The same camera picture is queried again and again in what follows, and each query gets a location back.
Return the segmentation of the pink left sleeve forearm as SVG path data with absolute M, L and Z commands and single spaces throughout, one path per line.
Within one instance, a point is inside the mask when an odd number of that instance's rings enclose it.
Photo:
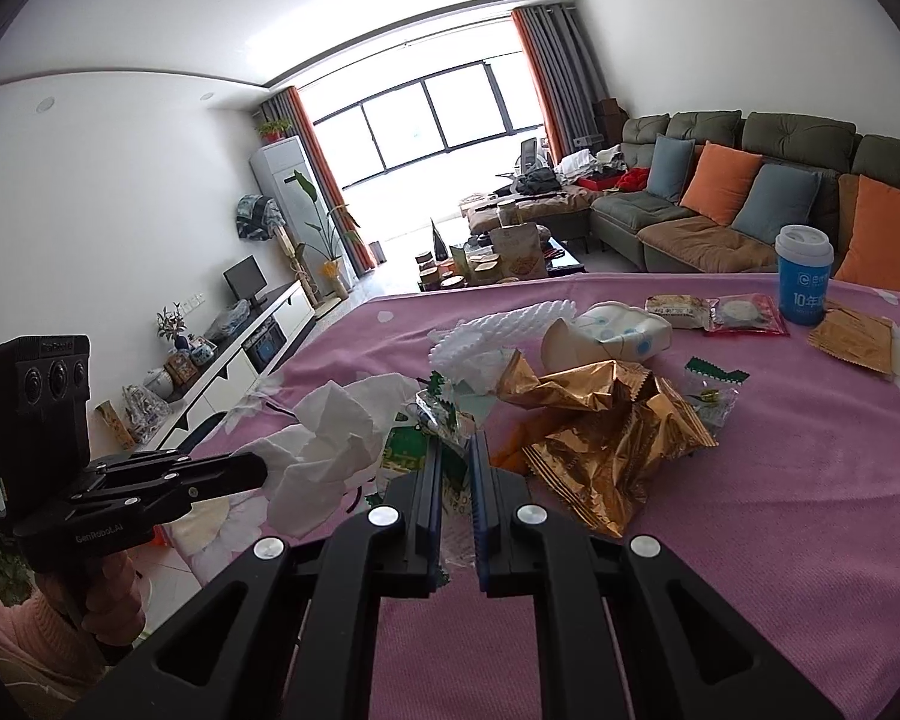
M 20 605 L 0 600 L 0 679 L 29 718 L 63 718 L 109 671 L 66 611 L 50 577 Z

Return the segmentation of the person's left hand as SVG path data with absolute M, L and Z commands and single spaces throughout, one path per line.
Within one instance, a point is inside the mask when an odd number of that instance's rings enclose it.
M 37 585 L 53 610 L 97 644 L 129 647 L 146 624 L 137 573 L 126 551 L 98 561 L 79 598 L 75 578 L 37 575 Z

